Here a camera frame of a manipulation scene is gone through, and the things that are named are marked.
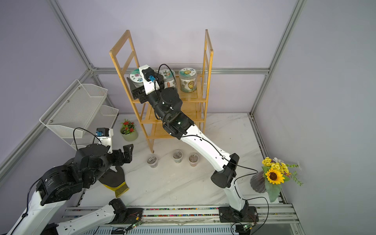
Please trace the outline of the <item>seed jar with red base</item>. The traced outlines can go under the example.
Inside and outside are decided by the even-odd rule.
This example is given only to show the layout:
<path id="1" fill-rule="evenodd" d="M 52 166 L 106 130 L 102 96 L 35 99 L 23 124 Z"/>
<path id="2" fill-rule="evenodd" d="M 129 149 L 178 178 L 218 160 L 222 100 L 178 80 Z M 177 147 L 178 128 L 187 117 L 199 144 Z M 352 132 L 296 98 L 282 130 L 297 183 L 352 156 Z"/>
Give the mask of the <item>seed jar with red base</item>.
<path id="1" fill-rule="evenodd" d="M 177 88 L 175 72 L 171 71 L 170 69 L 162 69 L 159 71 L 159 74 L 161 74 L 164 78 L 164 88 Z"/>

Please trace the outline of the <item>green-lid sunflower seed jar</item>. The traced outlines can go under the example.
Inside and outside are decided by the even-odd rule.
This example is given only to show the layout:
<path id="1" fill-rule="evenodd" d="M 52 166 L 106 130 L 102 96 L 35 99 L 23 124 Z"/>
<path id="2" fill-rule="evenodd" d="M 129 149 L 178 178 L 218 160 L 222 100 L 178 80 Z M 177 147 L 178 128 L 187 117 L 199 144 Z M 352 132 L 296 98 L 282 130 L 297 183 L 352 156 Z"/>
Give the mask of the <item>green-lid sunflower seed jar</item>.
<path id="1" fill-rule="evenodd" d="M 180 89 L 192 93 L 197 89 L 197 71 L 193 68 L 183 68 L 179 71 Z"/>

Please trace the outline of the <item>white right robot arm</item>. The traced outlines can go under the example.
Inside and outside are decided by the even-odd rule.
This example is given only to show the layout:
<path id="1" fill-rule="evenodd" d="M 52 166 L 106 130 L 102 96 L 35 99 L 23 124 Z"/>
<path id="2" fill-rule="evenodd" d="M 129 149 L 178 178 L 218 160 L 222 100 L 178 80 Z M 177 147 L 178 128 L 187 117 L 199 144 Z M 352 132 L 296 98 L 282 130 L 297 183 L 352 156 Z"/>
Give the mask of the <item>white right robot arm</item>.
<path id="1" fill-rule="evenodd" d="M 240 157 L 236 153 L 225 152 L 207 139 L 194 121 L 182 112 L 183 101 L 177 89 L 165 88 L 161 74 L 149 66 L 140 67 L 139 74 L 143 85 L 132 86 L 133 99 L 139 100 L 140 103 L 147 102 L 154 110 L 156 119 L 161 121 L 163 129 L 170 136 L 193 147 L 213 166 L 211 181 L 225 191 L 234 221 L 244 221 L 248 216 L 249 203 L 237 190 L 236 170 L 240 167 Z"/>

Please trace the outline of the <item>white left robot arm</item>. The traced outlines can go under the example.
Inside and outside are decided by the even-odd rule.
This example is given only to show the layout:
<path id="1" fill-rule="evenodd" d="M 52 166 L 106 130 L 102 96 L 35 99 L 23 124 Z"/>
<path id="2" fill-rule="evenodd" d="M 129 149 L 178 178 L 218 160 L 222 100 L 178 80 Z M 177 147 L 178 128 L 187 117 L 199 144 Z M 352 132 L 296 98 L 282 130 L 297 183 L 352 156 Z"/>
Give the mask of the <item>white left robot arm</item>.
<path id="1" fill-rule="evenodd" d="M 115 174 L 123 172 L 121 166 L 132 161 L 133 149 L 133 144 L 113 151 L 110 146 L 90 144 L 77 150 L 73 158 L 48 170 L 33 183 L 27 194 L 26 209 L 8 234 L 73 235 L 102 224 L 125 223 L 131 216 L 119 198 L 66 224 L 53 224 L 50 220 L 74 194 L 89 189 L 97 181 L 111 188 L 124 184 L 124 178 L 115 177 Z"/>

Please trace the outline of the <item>seed jar with floral lid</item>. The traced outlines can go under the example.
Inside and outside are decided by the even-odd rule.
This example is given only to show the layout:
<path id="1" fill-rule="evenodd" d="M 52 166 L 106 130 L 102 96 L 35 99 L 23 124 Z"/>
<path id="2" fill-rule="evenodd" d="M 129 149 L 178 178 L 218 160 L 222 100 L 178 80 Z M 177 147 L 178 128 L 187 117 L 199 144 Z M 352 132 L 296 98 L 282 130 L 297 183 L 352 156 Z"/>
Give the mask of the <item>seed jar with floral lid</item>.
<path id="1" fill-rule="evenodd" d="M 136 88 L 142 87 L 144 85 L 143 78 L 142 78 L 142 76 L 140 74 L 140 70 L 139 69 L 133 70 L 129 74 L 129 78 L 132 81 L 132 83 L 135 85 Z"/>

